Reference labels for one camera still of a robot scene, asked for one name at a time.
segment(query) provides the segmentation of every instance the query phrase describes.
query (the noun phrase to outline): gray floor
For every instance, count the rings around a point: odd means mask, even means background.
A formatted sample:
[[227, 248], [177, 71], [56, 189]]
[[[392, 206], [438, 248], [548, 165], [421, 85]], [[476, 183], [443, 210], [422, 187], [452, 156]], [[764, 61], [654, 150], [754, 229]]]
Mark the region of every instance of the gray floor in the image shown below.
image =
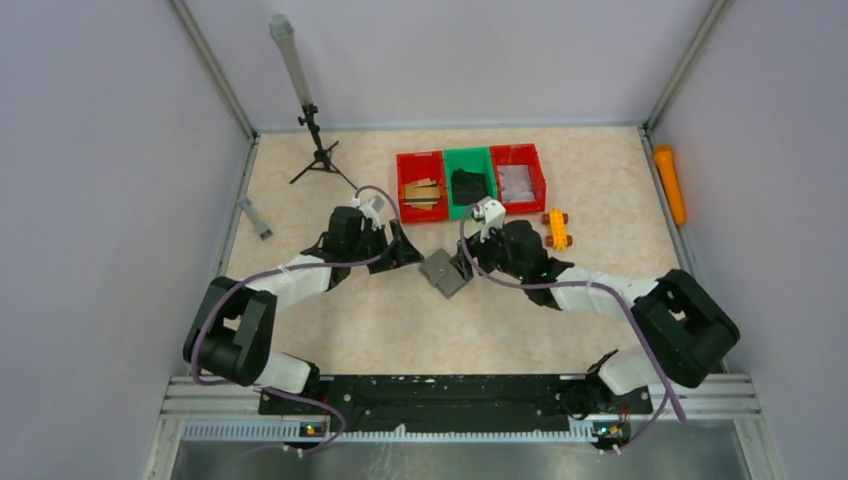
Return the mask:
[[585, 445], [338, 444], [298, 460], [254, 443], [184, 443], [172, 480], [747, 479], [732, 422], [663, 422], [622, 456]]

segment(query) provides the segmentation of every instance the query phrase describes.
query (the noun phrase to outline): metal frame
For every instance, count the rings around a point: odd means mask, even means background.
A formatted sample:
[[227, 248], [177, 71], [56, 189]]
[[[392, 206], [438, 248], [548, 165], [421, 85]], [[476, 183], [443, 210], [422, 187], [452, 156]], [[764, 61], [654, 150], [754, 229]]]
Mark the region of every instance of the metal frame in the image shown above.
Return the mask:
[[[189, 11], [184, 0], [167, 0], [181, 26], [186, 32], [190, 43], [195, 48], [201, 63], [215, 84], [222, 101], [227, 106], [231, 115], [239, 124], [245, 136], [251, 141], [247, 155], [245, 170], [242, 175], [238, 192], [233, 199], [233, 209], [230, 212], [230, 223], [227, 230], [224, 246], [217, 264], [217, 273], [226, 272], [235, 240], [236, 230], [239, 223], [239, 209], [235, 200], [243, 197], [247, 191], [247, 185], [252, 173], [253, 164], [258, 151], [258, 134], [244, 112], [232, 87], [226, 79], [220, 65], [218, 64], [212, 50], [203, 37], [194, 17]], [[653, 151], [653, 132], [662, 121], [666, 111], [674, 101], [676, 93], [685, 83], [693, 66], [697, 62], [700, 52], [715, 30], [718, 22], [723, 18], [731, 0], [715, 0], [710, 7], [706, 17], [698, 28], [689, 47], [681, 58], [677, 68], [670, 77], [662, 94], [654, 106], [649, 118], [640, 128], [640, 136], [645, 151], [651, 176], [657, 189], [658, 199], [662, 205], [663, 215], [669, 228], [672, 244], [677, 253], [681, 268], [699, 277], [695, 258], [689, 248], [685, 235], [674, 225], [671, 212], [665, 198], [665, 192], [660, 183], [656, 167], [651, 161]], [[746, 374], [716, 374], [710, 375], [707, 380], [697, 389], [686, 389], [676, 386], [675, 391], [681, 395], [681, 403], [687, 412], [687, 416], [695, 421], [700, 420], [733, 420], [739, 437], [742, 453], [748, 465], [750, 477], [753, 480], [781, 479], [785, 478], [782, 465], [777, 455], [777, 450], [771, 440], [767, 425], [764, 421], [759, 401], [756, 397], [750, 377]], [[662, 394], [662, 385], [649, 386], [649, 392], [653, 403], [659, 403]], [[197, 425], [196, 422], [250, 422], [251, 424], [282, 425], [285, 419], [260, 416], [257, 412], [259, 404], [259, 393], [248, 388], [223, 385], [215, 387], [201, 387], [192, 383], [190, 377], [173, 377], [170, 381], [165, 399], [159, 415], [159, 421], [151, 446], [144, 478], [148, 480], [170, 478], [173, 468], [177, 463], [177, 454], [180, 442], [187, 427]], [[594, 415], [587, 418], [587, 422], [608, 421], [605, 415]], [[634, 419], [645, 419], [646, 416], [633, 416]], [[659, 417], [660, 420], [675, 420], [671, 408]], [[404, 432], [392, 432], [380, 438], [360, 438], [355, 432], [345, 434], [340, 441], [420, 441], [415, 435]], [[432, 441], [438, 441], [441, 436], [429, 437]], [[585, 436], [564, 435], [560, 441], [586, 441]], [[527, 438], [527, 441], [551, 441], [550, 438]]]

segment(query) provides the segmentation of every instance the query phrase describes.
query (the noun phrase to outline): cable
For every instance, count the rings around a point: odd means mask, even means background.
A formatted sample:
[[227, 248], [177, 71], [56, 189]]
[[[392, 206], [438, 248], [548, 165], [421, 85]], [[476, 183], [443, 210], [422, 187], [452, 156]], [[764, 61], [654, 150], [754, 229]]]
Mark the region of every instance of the cable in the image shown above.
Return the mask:
[[[359, 194], [362, 193], [365, 190], [373, 190], [373, 191], [379, 193], [380, 195], [382, 195], [386, 199], [386, 201], [388, 202], [389, 206], [392, 207], [392, 212], [395, 215], [395, 220], [400, 218], [400, 211], [398, 210], [397, 204], [392, 199], [392, 197], [388, 193], [386, 193], [385, 190], [383, 190], [380, 187], [377, 187], [375, 185], [363, 185], [362, 187], [359, 187], [358, 189], [356, 189], [356, 192], [354, 193], [354, 197], [358, 198]], [[385, 255], [387, 252], [389, 252], [397, 244], [397, 240], [398, 240], [397, 237], [392, 237], [392, 241], [391, 241], [391, 243], [389, 243], [389, 246], [386, 247], [386, 250], [380, 252], [379, 255], [371, 257], [371, 258], [366, 259], [366, 260], [361, 260], [361, 261], [358, 261], [358, 262], [303, 263], [303, 264], [299, 264], [299, 265], [287, 266], [287, 267], [285, 267], [285, 270], [289, 271], [289, 272], [293, 272], [293, 271], [297, 271], [297, 270], [305, 270], [307, 268], [353, 268], [353, 267], [361, 267], [361, 266], [369, 265], [371, 263], [374, 263], [374, 262], [380, 260], [383, 257], [383, 255]], [[279, 268], [275, 268], [273, 270], [267, 270], [267, 271], [264, 271], [264, 272], [259, 272], [259, 273], [254, 273], [253, 275], [249, 275], [247, 278], [237, 282], [235, 285], [233, 285], [232, 288], [227, 290], [224, 293], [224, 295], [222, 295], [221, 298], [218, 299], [218, 301], [212, 307], [212, 310], [209, 311], [209, 315], [206, 316], [206, 319], [204, 320], [203, 325], [200, 327], [200, 332], [198, 332], [197, 339], [195, 339], [194, 346], [192, 347], [192, 350], [191, 350], [190, 373], [191, 373], [191, 378], [197, 384], [209, 386], [209, 385], [223, 385], [223, 384], [232, 383], [232, 382], [230, 382], [228, 380], [224, 380], [224, 379], [221, 379], [221, 380], [206, 380], [206, 379], [203, 378], [203, 376], [200, 375], [200, 369], [198, 367], [198, 358], [200, 357], [200, 349], [201, 349], [201, 346], [203, 345], [203, 341], [206, 339], [206, 335], [209, 334], [209, 330], [212, 328], [212, 324], [215, 323], [215, 319], [218, 317], [218, 313], [221, 311], [221, 308], [223, 308], [223, 306], [227, 303], [227, 301], [229, 301], [230, 298], [232, 298], [233, 295], [235, 295], [235, 293], [237, 291], [239, 291], [242, 287], [249, 284], [250, 282], [253, 282], [253, 281], [258, 280], [260, 278], [265, 278], [265, 277], [270, 277], [272, 275], [277, 275], [277, 274], [280, 274], [280, 273], [282, 273], [282, 270], [279, 269]], [[272, 395], [276, 395], [277, 397], [286, 399], [286, 400], [291, 400], [291, 401], [295, 401], [295, 402], [304, 403], [304, 404], [307, 404], [307, 405], [313, 405], [313, 406], [320, 407], [324, 410], [331, 412], [333, 415], [335, 415], [339, 419], [339, 422], [341, 423], [339, 431], [336, 432], [332, 437], [330, 437], [326, 441], [321, 442], [318, 445], [316, 445], [316, 446], [314, 446], [314, 447], [312, 447], [308, 450], [302, 450], [301, 452], [304, 455], [309, 454], [309, 453], [320, 452], [321, 450], [324, 450], [331, 443], [336, 441], [336, 439], [338, 439], [339, 436], [342, 433], [344, 433], [345, 429], [347, 428], [347, 420], [344, 418], [344, 416], [341, 414], [341, 412], [339, 412], [338, 410], [336, 410], [335, 408], [333, 408], [329, 404], [326, 404], [324, 402], [320, 402], [318, 400], [313, 400], [311, 398], [302, 397], [300, 395], [295, 395], [295, 394], [292, 394], [292, 393], [283, 392], [282, 390], [279, 390], [279, 389], [276, 389], [276, 388], [273, 388], [273, 387], [265, 387], [264, 391], [267, 392], [267, 393], [270, 393]], [[237, 460], [240, 460], [240, 459], [242, 459], [242, 458], [244, 458], [244, 457], [246, 457], [246, 456], [248, 456], [252, 453], [258, 452], [260, 450], [267, 450], [267, 449], [270, 449], [270, 448], [284, 448], [284, 447], [280, 447], [277, 444], [262, 445], [260, 447], [253, 449], [253, 450], [248, 451], [245, 454], [240, 455], [237, 458]]]
[[478, 265], [474, 258], [471, 256], [471, 252], [468, 251], [468, 241], [465, 239], [465, 222], [475, 207], [476, 204], [469, 205], [465, 209], [465, 212], [463, 212], [462, 218], [459, 220], [459, 244], [462, 248], [463, 255], [465, 255], [465, 258], [471, 264], [471, 267], [474, 269], [474, 271], [476, 271], [477, 274], [481, 277], [484, 277], [492, 282], [495, 282], [498, 285], [507, 288], [517, 288], [519, 290], [545, 290], [549, 288], [559, 287], [591, 287], [610, 294], [610, 296], [615, 299], [616, 303], [618, 303], [618, 306], [621, 307], [622, 312], [624, 312], [624, 316], [627, 317], [627, 321], [630, 323], [630, 326], [636, 333], [636, 338], [639, 339], [639, 343], [642, 345], [642, 348], [648, 355], [648, 360], [651, 361], [651, 365], [654, 367], [654, 370], [659, 376], [663, 387], [665, 387], [666, 396], [671, 400], [671, 406], [674, 409], [674, 413], [677, 415], [677, 419], [680, 420], [681, 423], [685, 423], [686, 412], [683, 411], [683, 406], [680, 404], [680, 399], [678, 399], [677, 394], [674, 393], [674, 389], [671, 386], [671, 381], [665, 375], [665, 372], [663, 372], [662, 367], [660, 367], [660, 362], [657, 360], [656, 355], [654, 355], [653, 350], [651, 350], [651, 347], [648, 344], [648, 340], [645, 338], [645, 334], [642, 333], [642, 329], [639, 328], [639, 325], [636, 323], [636, 318], [633, 316], [633, 312], [630, 311], [630, 308], [627, 306], [627, 302], [624, 300], [624, 298], [621, 297], [621, 294], [619, 294], [618, 291], [616, 291], [614, 288], [601, 282], [568, 281], [521, 285], [517, 283], [505, 282], [499, 278], [495, 278], [492, 275], [486, 273], [486, 271], [483, 270], [483, 268], [480, 267], [480, 265]]

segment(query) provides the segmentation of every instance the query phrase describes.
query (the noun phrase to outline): black item in green bin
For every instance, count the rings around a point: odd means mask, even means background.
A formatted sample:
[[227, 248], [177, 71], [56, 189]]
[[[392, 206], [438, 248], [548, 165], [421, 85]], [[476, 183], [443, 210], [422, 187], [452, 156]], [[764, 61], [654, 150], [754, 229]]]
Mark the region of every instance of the black item in green bin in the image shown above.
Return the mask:
[[477, 203], [489, 195], [486, 190], [486, 176], [482, 173], [454, 170], [451, 174], [451, 192], [453, 205], [466, 206]]

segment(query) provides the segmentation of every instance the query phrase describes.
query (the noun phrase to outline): table surface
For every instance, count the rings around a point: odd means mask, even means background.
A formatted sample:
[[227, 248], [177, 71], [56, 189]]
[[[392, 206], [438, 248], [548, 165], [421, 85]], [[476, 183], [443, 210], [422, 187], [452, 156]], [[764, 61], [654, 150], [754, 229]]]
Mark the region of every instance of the table surface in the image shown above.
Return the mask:
[[[552, 255], [585, 268], [659, 277], [677, 260], [635, 127], [322, 132], [339, 140], [334, 161], [357, 185], [396, 194], [395, 155], [535, 143], [548, 184], [547, 208], [569, 214], [574, 245]], [[308, 133], [262, 135], [248, 196], [274, 235], [261, 241], [242, 213], [227, 275], [287, 263], [326, 230], [333, 208], [353, 194], [338, 175], [309, 172]], [[527, 218], [545, 234], [540, 214]], [[453, 254], [459, 222], [404, 225], [428, 256]], [[583, 372], [604, 353], [637, 343], [630, 327], [585, 312], [538, 307], [518, 290], [475, 277], [446, 300], [408, 266], [368, 275], [354, 269], [328, 293], [276, 318], [273, 348], [335, 374]]]

